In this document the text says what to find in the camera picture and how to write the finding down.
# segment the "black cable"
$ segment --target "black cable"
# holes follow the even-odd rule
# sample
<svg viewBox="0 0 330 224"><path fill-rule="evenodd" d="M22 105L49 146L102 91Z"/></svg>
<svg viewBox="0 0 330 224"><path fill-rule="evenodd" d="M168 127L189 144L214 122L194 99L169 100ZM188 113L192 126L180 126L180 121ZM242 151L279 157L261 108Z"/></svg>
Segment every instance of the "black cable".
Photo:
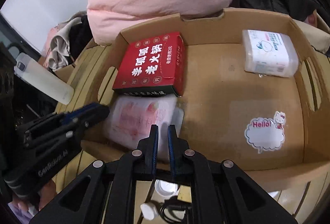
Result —
<svg viewBox="0 0 330 224"><path fill-rule="evenodd" d="M160 217L168 224L182 224L182 223L186 224L186 220L187 220L186 215L188 210L191 209L191 203L180 201L177 198L178 198L177 196L174 196L171 197L169 200L166 200L159 211ZM170 218L165 214L165 209L167 209L170 212L172 218ZM176 217L174 214L171 213L173 210L185 211L184 218L180 219Z"/></svg>

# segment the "cardboard tray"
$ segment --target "cardboard tray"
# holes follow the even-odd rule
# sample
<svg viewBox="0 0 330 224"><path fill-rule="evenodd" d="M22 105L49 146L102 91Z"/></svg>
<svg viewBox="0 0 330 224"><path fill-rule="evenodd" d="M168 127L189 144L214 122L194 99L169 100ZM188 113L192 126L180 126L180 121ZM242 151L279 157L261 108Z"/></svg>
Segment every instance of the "cardboard tray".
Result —
<svg viewBox="0 0 330 224"><path fill-rule="evenodd" d="M294 78L260 78L245 72L244 29L288 35L300 62ZM97 101L106 72L112 66L119 68L129 43L174 31L181 33L187 45L186 86L178 102L185 112L180 137L192 149L209 160L233 160L267 191L310 181L328 169L330 101L323 70L303 32L284 14L226 8L215 18L185 20L174 14L124 29L93 79L86 103ZM304 72L313 89L319 90L313 90L314 101L308 98ZM252 118L272 118L275 111L286 114L285 142L279 150L258 154L246 142L245 128ZM84 149L96 157L120 157L122 150L103 145L98 128L86 134Z"/></svg>

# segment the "white label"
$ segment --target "white label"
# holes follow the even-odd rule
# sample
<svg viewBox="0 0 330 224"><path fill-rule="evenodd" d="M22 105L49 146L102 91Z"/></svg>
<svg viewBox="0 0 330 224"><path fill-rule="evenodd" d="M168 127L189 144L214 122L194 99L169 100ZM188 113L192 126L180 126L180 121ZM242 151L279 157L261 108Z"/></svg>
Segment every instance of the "white label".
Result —
<svg viewBox="0 0 330 224"><path fill-rule="evenodd" d="M274 118L253 118L247 125L244 136L246 142L258 153L275 151L282 147L285 141L284 124L285 113L276 111Z"/></svg>
<svg viewBox="0 0 330 224"><path fill-rule="evenodd" d="M289 55L279 33L248 30L255 73L282 76L289 66Z"/></svg>

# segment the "hello kitty sticker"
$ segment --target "hello kitty sticker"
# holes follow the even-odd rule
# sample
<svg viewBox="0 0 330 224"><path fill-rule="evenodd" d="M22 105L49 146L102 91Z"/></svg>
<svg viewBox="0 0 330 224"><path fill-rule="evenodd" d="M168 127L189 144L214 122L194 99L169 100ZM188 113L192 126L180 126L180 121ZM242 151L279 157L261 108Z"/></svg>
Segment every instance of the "hello kitty sticker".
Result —
<svg viewBox="0 0 330 224"><path fill-rule="evenodd" d="M273 119L253 118L244 132L246 142L257 149L258 153L279 150L285 141L285 122L285 113L278 111Z"/></svg>

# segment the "red tissue box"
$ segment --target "red tissue box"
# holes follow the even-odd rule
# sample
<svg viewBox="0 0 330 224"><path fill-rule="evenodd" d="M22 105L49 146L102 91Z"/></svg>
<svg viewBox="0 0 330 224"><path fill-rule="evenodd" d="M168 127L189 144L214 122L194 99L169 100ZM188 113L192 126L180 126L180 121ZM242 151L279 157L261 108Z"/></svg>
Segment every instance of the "red tissue box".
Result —
<svg viewBox="0 0 330 224"><path fill-rule="evenodd" d="M184 43L179 32L131 43L112 89L133 96L181 96L184 58Z"/></svg>

